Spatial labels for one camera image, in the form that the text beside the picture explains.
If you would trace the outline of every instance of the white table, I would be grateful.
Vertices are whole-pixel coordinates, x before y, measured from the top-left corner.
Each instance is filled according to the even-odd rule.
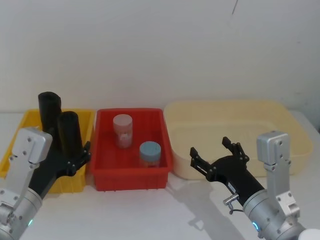
[[[292,114],[314,144],[310,161],[291,177],[291,190],[301,209],[300,222],[320,229],[320,135],[299,112]],[[0,156],[22,118],[0,113]],[[266,187],[266,179],[259,179]],[[22,240],[257,240],[257,231],[241,212],[229,215],[222,203],[229,191],[220,183],[186,181],[169,175],[159,190],[84,192],[48,195]]]

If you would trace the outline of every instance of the white object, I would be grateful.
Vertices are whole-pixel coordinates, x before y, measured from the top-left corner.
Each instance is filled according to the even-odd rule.
[[[291,174],[307,164],[313,145],[308,135],[281,104],[267,100],[181,101],[164,109],[165,123],[174,157],[173,171],[184,179],[203,179],[190,167],[190,148],[213,163],[230,155],[222,145],[223,137],[240,142],[250,157],[248,170],[255,177],[266,176],[263,163],[258,161],[257,137],[270,131],[282,131],[291,137]]]
[[[304,230],[298,238],[298,240],[319,240],[319,239],[320,239],[319,229]]]
[[[119,114],[113,118],[113,129],[116,133],[116,144],[119,148],[126,149],[132,144],[133,120],[128,114]]]
[[[304,115],[292,114],[313,144],[320,146],[319,133]],[[23,117],[8,115],[0,113],[0,133],[6,133],[0,135],[0,146],[9,145]],[[300,220],[315,229],[320,228],[319,156],[320,148],[315,147],[304,171],[290,177],[290,188],[301,206]],[[266,178],[259,181],[266,187]],[[311,190],[312,197],[306,197]],[[96,240],[258,240],[245,214],[229,215],[223,204],[229,196],[220,183],[187,181],[173,174],[169,174],[166,189],[115,192],[96,191],[88,177],[81,193],[47,195],[21,240],[88,240],[92,236]],[[233,206],[241,207],[236,202]]]

